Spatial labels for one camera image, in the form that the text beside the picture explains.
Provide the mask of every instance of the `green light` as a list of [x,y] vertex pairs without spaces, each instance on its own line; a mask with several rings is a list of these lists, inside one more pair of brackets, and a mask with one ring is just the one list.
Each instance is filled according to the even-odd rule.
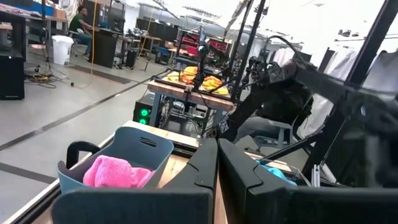
[[143,116],[148,116],[148,114],[149,114],[149,111],[148,110],[141,110],[141,115],[143,115]]
[[140,122],[140,124],[147,124],[147,120],[145,120],[145,119],[140,119],[139,122]]

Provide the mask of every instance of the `pink cloth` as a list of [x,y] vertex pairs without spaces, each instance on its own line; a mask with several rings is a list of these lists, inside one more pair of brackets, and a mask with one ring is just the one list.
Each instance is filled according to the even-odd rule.
[[128,161],[109,156],[98,156],[83,177],[91,187],[142,188],[154,171],[131,167]]

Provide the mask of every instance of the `floor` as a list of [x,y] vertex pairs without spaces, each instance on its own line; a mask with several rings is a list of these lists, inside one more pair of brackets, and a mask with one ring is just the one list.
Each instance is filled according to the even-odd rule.
[[[44,58],[35,54],[29,54],[28,60],[44,64]],[[81,57],[72,56],[71,63],[91,66]],[[71,142],[99,144],[132,119],[134,103],[145,93],[149,78],[165,70],[150,63],[143,72],[144,67],[140,61],[134,70],[93,65],[95,70],[131,80],[121,85],[52,64],[56,76],[66,75],[69,80],[55,82],[55,89],[26,85],[25,100],[0,101],[0,222],[57,178],[57,162],[65,160]],[[256,147],[250,137],[238,146]],[[262,148],[264,154],[273,151]],[[283,161],[301,168],[305,158],[303,151],[297,151]]]

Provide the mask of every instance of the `white trash can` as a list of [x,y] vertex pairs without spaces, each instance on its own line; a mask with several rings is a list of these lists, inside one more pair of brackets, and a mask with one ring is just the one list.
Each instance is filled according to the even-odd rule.
[[62,35],[52,36],[54,63],[59,65],[69,63],[72,44],[73,39],[70,37]]

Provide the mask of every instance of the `green shirt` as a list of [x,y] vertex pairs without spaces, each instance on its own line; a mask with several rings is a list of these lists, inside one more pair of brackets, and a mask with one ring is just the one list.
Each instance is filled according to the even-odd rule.
[[79,22],[80,19],[83,19],[83,17],[80,14],[75,15],[75,17],[72,19],[72,21],[69,24],[69,30],[70,31],[75,31],[77,32],[77,29],[82,29],[81,24]]

